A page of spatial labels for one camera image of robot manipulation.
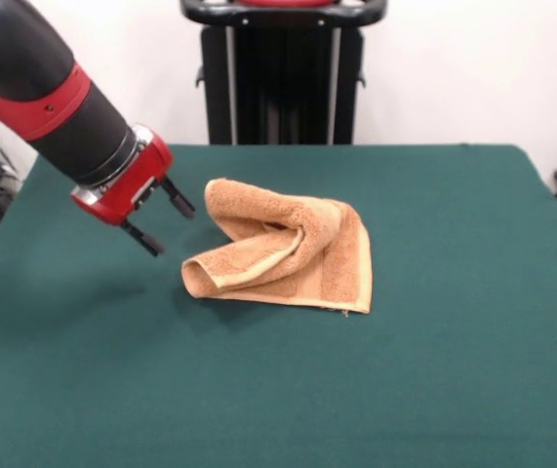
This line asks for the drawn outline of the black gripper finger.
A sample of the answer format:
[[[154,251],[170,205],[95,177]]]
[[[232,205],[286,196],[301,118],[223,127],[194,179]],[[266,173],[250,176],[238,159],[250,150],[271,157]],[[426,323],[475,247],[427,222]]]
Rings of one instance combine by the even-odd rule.
[[[178,190],[170,178],[165,175],[161,182],[161,188],[167,193],[171,204],[187,219],[193,219],[195,216],[195,207],[187,200],[187,198]]]
[[[165,248],[155,238],[140,230],[128,220],[124,220],[120,227],[152,256],[159,256],[165,251]]]

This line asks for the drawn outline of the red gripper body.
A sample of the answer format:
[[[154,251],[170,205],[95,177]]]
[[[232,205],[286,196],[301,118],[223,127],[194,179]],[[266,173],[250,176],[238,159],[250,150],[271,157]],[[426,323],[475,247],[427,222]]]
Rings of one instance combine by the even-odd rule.
[[[96,187],[75,186],[74,203],[105,224],[119,226],[136,209],[140,197],[160,182],[174,163],[165,142],[150,129],[133,129],[137,138],[130,163],[113,180]]]

